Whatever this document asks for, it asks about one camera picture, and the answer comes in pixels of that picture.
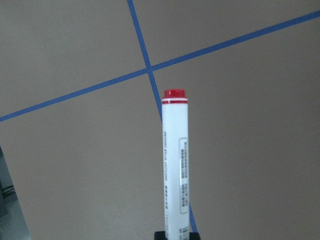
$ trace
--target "white marker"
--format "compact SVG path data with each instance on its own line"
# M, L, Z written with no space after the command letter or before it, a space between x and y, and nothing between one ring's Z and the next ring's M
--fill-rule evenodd
M188 99L169 89L162 99L165 236L189 240Z

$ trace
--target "black object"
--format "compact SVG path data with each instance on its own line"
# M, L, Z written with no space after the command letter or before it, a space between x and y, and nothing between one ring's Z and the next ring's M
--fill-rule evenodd
M154 240L167 240L165 231L156 231L154 233ZM189 240L201 240L197 232L190 232Z

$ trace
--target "white tube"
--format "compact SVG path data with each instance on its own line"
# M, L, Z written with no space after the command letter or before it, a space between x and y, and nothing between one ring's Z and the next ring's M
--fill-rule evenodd
M188 99L169 89L162 99L165 236L189 240Z

